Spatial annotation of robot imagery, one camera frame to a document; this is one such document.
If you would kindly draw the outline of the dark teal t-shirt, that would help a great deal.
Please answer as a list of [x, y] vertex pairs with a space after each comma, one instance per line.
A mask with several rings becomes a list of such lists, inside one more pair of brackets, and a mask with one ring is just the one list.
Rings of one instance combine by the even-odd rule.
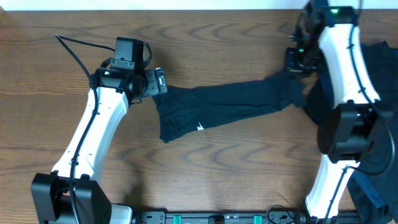
[[180, 88], [152, 99], [160, 119], [160, 139], [168, 143], [185, 134], [214, 128], [246, 118], [305, 105], [300, 80], [279, 71], [263, 80], [215, 86]]

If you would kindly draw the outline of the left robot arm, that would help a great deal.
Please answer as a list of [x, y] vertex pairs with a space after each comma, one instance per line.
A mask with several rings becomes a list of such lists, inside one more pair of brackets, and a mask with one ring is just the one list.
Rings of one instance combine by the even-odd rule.
[[90, 90], [80, 123], [51, 173], [37, 173], [30, 185], [39, 223], [137, 223], [128, 205], [111, 203], [100, 186], [111, 141], [131, 105], [167, 92], [164, 69], [149, 69], [147, 42], [118, 37], [113, 57], [89, 73]]

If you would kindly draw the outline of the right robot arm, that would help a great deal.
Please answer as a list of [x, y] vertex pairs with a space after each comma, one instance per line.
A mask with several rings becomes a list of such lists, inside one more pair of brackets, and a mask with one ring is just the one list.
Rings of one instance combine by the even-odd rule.
[[392, 137], [393, 110], [381, 101], [369, 78], [360, 41], [361, 9], [309, 0], [285, 52], [292, 78], [317, 72], [330, 112], [317, 131], [322, 154], [315, 183], [297, 223], [337, 223], [338, 204], [353, 172], [380, 138]]

